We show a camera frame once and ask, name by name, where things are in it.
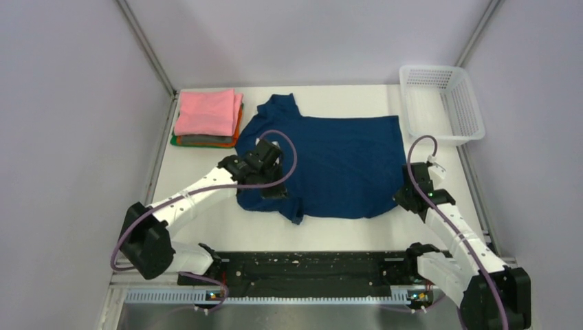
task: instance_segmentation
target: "pink folded towel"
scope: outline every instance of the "pink folded towel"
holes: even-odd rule
[[[243,94],[235,94],[234,89],[213,93],[183,91],[174,134],[233,136],[242,100]]]

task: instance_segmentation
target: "t-shirt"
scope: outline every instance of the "t-shirt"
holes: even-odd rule
[[[255,147],[268,129],[294,143],[298,163],[284,183],[286,199],[262,199],[258,190],[242,190],[239,205],[249,211],[279,211],[299,224],[304,215],[347,219],[371,218],[394,208],[393,195],[403,184],[403,138],[397,116],[315,118],[300,114],[294,95],[273,95],[236,143],[239,155]],[[292,166],[288,143],[277,134],[265,137],[283,150],[283,173]]]

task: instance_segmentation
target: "white basket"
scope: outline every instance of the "white basket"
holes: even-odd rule
[[[459,146],[484,137],[485,129],[468,73],[460,67],[405,65],[399,71],[407,129],[440,144]]]

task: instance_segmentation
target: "white table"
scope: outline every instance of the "white table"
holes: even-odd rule
[[[196,89],[213,91],[217,89]],[[272,94],[293,93],[304,116],[328,118],[377,117],[399,115],[405,150],[412,139],[406,132],[399,85],[245,87],[243,93],[244,127]],[[203,177],[234,149],[184,148],[169,144],[155,187],[154,201],[176,193]],[[413,161],[425,161],[432,151],[429,144],[419,145]],[[453,146],[440,146],[438,162],[448,176],[440,188],[447,189],[472,229],[482,238],[482,229],[472,203],[459,154]],[[394,251],[405,250],[411,243],[432,243],[446,249],[427,229],[419,216],[397,207],[373,219],[304,218],[294,225],[278,212],[248,212],[235,198],[216,205],[199,215],[178,235],[185,243],[206,243],[218,251]]]

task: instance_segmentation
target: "gray floor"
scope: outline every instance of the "gray floor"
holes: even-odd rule
[[[126,305],[118,330],[459,330],[453,302],[445,300],[427,314],[396,313],[376,306],[227,306],[204,316],[189,307],[169,316],[177,306]]]

